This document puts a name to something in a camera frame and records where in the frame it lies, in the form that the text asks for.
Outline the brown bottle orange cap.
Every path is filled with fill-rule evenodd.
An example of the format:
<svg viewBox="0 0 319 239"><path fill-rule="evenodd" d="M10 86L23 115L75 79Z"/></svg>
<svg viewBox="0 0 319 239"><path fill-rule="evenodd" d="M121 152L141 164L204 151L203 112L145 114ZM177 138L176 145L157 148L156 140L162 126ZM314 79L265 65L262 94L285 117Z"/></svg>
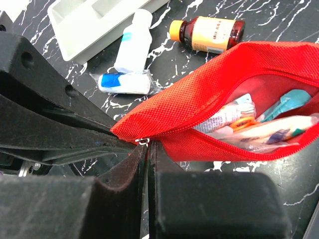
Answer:
<svg viewBox="0 0 319 239"><path fill-rule="evenodd" d="M197 16L191 21L174 20L169 35L193 50L221 54L241 42L245 21Z"/></svg>

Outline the teal white sachet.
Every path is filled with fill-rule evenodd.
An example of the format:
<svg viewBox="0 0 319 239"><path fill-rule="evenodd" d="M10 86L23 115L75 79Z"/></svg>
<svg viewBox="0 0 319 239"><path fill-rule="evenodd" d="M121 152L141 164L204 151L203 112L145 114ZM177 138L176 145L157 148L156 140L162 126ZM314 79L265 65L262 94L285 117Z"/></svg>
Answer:
<svg viewBox="0 0 319 239"><path fill-rule="evenodd" d="M304 106L311 100L310 94L301 89L293 89L282 95L280 99L263 112L256 121L268 122L274 120L280 114Z"/></svg>

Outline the white cotton pad pack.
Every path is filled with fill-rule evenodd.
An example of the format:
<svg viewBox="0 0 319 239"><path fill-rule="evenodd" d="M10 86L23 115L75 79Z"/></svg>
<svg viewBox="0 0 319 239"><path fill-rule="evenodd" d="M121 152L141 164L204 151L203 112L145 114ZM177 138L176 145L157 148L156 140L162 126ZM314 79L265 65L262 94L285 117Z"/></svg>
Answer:
<svg viewBox="0 0 319 239"><path fill-rule="evenodd" d="M288 139L304 133L319 122L319 115L295 115L259 123L219 140L250 152L269 152L286 147Z"/></svg>

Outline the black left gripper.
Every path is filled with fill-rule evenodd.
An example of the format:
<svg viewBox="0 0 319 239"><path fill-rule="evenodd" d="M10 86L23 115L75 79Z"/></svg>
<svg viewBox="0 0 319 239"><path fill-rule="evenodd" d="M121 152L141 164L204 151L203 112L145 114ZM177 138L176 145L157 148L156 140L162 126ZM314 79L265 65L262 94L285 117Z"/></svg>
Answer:
<svg viewBox="0 0 319 239"><path fill-rule="evenodd" d="M65 80L23 36L8 33L12 20L0 11L0 93L64 125L110 134L106 113ZM14 157L0 154L0 173L15 174Z"/></svg>

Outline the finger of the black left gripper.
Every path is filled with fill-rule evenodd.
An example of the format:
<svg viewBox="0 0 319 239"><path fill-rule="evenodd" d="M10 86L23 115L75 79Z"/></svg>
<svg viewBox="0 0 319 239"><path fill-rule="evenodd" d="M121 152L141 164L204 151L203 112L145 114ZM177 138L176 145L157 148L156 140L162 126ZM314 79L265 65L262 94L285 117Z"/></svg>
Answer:
<svg viewBox="0 0 319 239"><path fill-rule="evenodd" d="M0 151L44 164L58 163L69 153L131 152L132 143L97 131L75 128L48 119L1 96Z"/></svg>

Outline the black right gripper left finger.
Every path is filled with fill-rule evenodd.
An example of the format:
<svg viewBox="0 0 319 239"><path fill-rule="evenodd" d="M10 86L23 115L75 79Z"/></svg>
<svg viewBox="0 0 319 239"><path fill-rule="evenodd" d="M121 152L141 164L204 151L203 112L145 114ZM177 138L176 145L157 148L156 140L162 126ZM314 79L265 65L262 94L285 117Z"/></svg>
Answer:
<svg viewBox="0 0 319 239"><path fill-rule="evenodd" d="M100 177L2 176L3 239L137 239L147 149Z"/></svg>

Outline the round item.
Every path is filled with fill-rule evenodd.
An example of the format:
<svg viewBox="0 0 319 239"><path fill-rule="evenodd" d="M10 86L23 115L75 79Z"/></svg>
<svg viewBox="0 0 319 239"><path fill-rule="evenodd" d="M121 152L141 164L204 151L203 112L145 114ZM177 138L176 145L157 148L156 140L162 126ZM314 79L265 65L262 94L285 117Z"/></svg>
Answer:
<svg viewBox="0 0 319 239"><path fill-rule="evenodd" d="M256 108L250 94L245 94L224 105L217 113L193 128L202 133L212 133L245 117L255 117Z"/></svg>

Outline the orange handled small scissors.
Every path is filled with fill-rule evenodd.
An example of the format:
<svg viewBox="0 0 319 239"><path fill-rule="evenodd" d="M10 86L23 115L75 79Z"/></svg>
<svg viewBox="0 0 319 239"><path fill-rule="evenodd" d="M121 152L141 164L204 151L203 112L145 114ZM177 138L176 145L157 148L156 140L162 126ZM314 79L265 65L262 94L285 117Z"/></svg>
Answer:
<svg viewBox="0 0 319 239"><path fill-rule="evenodd" d="M239 120L233 122L229 126L233 129L234 132L236 132L256 124L259 124L259 122L256 121L254 117L245 117L240 118Z"/></svg>

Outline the red fabric medicine pouch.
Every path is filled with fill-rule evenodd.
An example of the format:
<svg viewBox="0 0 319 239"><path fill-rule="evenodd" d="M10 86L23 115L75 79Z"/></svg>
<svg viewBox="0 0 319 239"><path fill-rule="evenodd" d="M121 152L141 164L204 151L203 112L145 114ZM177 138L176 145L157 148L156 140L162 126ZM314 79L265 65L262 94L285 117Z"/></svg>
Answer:
<svg viewBox="0 0 319 239"><path fill-rule="evenodd" d="M263 113L281 95L307 91L312 99L285 113L308 116L319 111L319 46L308 42L242 42L141 103L112 128L119 139L159 140L175 161L268 161L292 155L319 136L312 126L289 139L287 147L252 153L195 130L226 103L249 93Z"/></svg>

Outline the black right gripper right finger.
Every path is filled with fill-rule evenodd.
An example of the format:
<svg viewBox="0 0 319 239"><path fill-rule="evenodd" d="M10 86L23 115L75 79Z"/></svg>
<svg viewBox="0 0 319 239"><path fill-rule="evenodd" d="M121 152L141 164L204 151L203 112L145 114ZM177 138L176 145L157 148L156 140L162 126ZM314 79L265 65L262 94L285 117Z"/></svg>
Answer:
<svg viewBox="0 0 319 239"><path fill-rule="evenodd" d="M153 141L148 151L152 239L287 239L274 182L249 172L185 171Z"/></svg>

